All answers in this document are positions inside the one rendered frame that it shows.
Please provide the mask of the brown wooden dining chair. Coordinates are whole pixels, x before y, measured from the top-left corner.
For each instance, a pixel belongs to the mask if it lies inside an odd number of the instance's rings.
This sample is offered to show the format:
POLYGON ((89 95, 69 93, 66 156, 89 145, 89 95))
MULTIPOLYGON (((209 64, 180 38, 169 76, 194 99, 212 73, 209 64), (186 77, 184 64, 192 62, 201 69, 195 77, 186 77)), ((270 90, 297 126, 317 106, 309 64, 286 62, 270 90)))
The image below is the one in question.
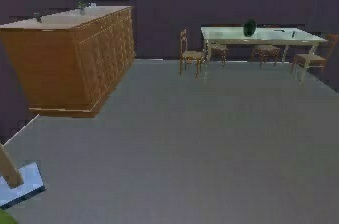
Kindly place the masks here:
POLYGON ((218 44, 218 43, 212 43, 211 44, 211 49, 218 51, 221 54, 221 62, 222 62, 222 66, 225 66, 225 62, 226 62, 226 56, 227 56, 227 51, 228 48, 226 45, 222 45, 222 44, 218 44))
POLYGON ((326 45, 328 46, 328 52, 325 56, 320 56, 316 54, 296 54, 293 57, 291 70, 290 72, 294 71, 296 66, 300 66, 307 71, 309 68, 320 68, 321 71, 324 71, 327 65, 329 58, 331 57, 334 48, 336 47, 339 36, 337 34, 329 33, 326 38, 326 45))
POLYGON ((179 34, 179 74, 187 69, 189 61, 196 62, 195 77, 198 77, 201 72, 202 63, 205 58, 203 51, 189 50, 188 49, 188 35, 187 30, 183 29, 179 34))
POLYGON ((273 45, 256 45, 252 49, 251 61, 254 61, 254 56, 259 57, 259 67, 262 67, 262 64, 267 61, 269 57, 274 58, 273 67, 276 67, 276 63, 279 57, 281 49, 273 45))

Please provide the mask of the white glass-top dining table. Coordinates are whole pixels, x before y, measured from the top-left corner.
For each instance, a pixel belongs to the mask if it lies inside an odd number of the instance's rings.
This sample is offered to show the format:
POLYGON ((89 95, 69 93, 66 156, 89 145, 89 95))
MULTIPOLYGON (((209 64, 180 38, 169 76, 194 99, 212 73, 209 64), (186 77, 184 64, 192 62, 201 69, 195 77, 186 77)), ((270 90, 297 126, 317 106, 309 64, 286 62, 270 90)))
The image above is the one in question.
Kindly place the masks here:
POLYGON ((308 33, 298 28, 257 28, 254 35, 245 37, 243 27, 202 27, 203 48, 207 54, 206 60, 211 59, 211 44, 222 45, 273 45, 283 46, 281 62, 284 63, 291 46, 310 46, 310 54, 315 54, 316 48, 326 40, 317 35, 308 33), (286 32, 274 32, 274 29, 284 29, 286 32))

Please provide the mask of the dark green round vase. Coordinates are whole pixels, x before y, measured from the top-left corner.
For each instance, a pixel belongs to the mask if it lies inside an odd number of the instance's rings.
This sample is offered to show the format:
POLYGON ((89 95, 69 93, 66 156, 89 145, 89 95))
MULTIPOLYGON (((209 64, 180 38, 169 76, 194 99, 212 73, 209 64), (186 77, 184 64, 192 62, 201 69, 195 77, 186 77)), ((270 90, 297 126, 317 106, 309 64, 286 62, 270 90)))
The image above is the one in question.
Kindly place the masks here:
POLYGON ((257 28, 257 23, 254 19, 249 19, 244 25, 243 25, 243 34, 245 37, 251 37, 254 35, 257 28))

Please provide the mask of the brown wooden drawer cabinet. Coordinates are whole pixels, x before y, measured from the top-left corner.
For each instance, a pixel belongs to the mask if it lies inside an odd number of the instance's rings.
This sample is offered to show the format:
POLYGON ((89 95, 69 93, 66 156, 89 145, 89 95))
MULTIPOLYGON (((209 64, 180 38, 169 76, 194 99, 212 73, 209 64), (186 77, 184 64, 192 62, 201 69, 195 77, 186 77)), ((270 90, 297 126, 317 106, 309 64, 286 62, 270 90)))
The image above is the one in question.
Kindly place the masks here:
POLYGON ((96 116, 135 59, 132 8, 89 6, 0 25, 29 111, 96 116))

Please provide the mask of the pale blue square lamp base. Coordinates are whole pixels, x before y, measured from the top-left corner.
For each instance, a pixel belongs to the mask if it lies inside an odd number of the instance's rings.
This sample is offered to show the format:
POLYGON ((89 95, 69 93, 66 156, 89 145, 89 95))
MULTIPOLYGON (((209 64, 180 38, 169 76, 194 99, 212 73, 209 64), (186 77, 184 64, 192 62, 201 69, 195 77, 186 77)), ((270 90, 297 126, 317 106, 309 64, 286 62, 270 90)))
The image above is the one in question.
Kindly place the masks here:
POLYGON ((19 169, 23 184, 10 188, 0 176, 0 208, 6 210, 46 190, 42 175, 36 162, 19 169))

